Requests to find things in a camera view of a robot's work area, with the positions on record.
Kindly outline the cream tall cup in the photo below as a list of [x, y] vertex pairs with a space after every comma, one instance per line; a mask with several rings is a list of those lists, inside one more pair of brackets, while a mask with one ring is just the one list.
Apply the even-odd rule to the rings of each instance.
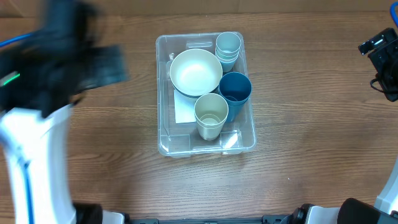
[[226, 100], [216, 93], [208, 93], [199, 97], [194, 105], [196, 122], [206, 127], [215, 128], [223, 125], [228, 113]]
[[212, 141], [220, 135], [220, 132], [223, 129], [223, 124], [217, 126], [204, 126], [200, 123], [197, 123], [197, 129], [200, 136], [204, 140]]

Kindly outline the grey small cup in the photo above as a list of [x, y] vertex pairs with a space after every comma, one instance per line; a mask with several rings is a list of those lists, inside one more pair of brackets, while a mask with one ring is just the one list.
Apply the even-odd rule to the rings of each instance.
[[223, 32], [216, 39], [216, 48], [226, 55], [232, 55], [239, 51], [241, 39], [234, 32]]

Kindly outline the mint green small cup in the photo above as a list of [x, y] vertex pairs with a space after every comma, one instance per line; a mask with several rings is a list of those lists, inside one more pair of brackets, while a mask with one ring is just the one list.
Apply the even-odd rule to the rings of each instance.
[[232, 57], [232, 56], [234, 56], [236, 54], [239, 54], [239, 52], [226, 53], [226, 52], [223, 52], [223, 51], [219, 50], [218, 48], [216, 48], [215, 49], [215, 54], [218, 54], [218, 55], [220, 55], [223, 58], [228, 58], [228, 57]]

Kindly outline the dark blue tall cup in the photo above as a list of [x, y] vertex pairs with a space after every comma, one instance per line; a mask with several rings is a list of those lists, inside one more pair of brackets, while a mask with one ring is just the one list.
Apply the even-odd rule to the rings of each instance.
[[252, 83], [242, 73], [229, 72], [220, 80], [219, 93], [230, 106], [239, 106], [251, 96]]
[[238, 101], [236, 98], [232, 97], [232, 96], [227, 96], [225, 98], [227, 104], [228, 104], [228, 108], [229, 108], [229, 112], [228, 112], [228, 117], [227, 117], [227, 122], [232, 122], [234, 121], [234, 119], [237, 117], [237, 115], [240, 113], [240, 111], [242, 110], [244, 104], [247, 102], [247, 99], [243, 100], [243, 101]]

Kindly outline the dark blue bowl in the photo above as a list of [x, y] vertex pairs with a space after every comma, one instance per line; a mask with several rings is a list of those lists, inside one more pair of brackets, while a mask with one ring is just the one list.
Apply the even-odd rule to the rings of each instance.
[[[193, 99], [198, 99], [199, 97], [201, 97], [201, 96], [203, 96], [203, 95], [205, 95], [205, 94], [208, 94], [208, 93], [205, 93], [205, 94], [202, 94], [202, 95], [189, 95], [189, 94], [184, 93], [184, 92], [182, 92], [182, 91], [180, 91], [180, 90], [178, 90], [178, 89], [174, 89], [174, 90], [175, 90], [177, 93], [179, 93], [179, 94], [181, 94], [181, 95], [183, 95], [183, 96], [185, 96], [185, 97], [187, 97], [187, 98], [193, 98]], [[219, 91], [218, 91], [217, 88], [215, 88], [213, 91], [211, 91], [211, 92], [209, 92], [209, 93], [219, 94]]]

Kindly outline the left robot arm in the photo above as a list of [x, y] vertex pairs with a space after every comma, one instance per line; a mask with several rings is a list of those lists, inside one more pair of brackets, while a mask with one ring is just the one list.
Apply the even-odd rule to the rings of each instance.
[[123, 82], [117, 45], [97, 46], [99, 10], [47, 1], [42, 26], [1, 43], [1, 146], [17, 223], [128, 223], [122, 212], [76, 203], [68, 184], [73, 108], [90, 89]]

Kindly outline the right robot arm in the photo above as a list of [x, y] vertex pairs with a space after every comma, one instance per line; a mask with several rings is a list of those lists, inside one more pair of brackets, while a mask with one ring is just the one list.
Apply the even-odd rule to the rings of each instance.
[[[361, 54], [367, 55], [377, 73], [370, 85], [391, 101], [397, 101], [397, 33], [387, 28], [358, 46]], [[397, 224], [397, 164], [374, 205], [355, 198], [346, 199], [340, 207], [325, 208], [303, 204], [282, 223], [346, 223], [346, 224]]]

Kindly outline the cream bowl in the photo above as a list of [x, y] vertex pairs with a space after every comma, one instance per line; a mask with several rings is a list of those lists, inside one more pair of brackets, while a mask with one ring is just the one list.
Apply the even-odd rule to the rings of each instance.
[[186, 50], [173, 60], [170, 79], [175, 89], [189, 95], [202, 95], [218, 87], [223, 69], [211, 52], [203, 49]]

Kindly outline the pink small cup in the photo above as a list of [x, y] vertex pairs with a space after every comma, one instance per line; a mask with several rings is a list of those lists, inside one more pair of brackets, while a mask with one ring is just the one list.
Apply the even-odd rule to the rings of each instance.
[[218, 54], [215, 54], [216, 58], [221, 62], [221, 63], [235, 63], [235, 61], [238, 59], [239, 55], [236, 54], [232, 57], [228, 57], [228, 58], [223, 58]]

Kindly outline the light blue small cup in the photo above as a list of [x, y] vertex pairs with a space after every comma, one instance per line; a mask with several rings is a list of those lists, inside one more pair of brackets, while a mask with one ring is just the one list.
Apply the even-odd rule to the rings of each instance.
[[224, 62], [221, 61], [220, 62], [222, 69], [223, 69], [223, 73], [229, 72], [233, 69], [235, 61], [231, 61], [231, 62]]

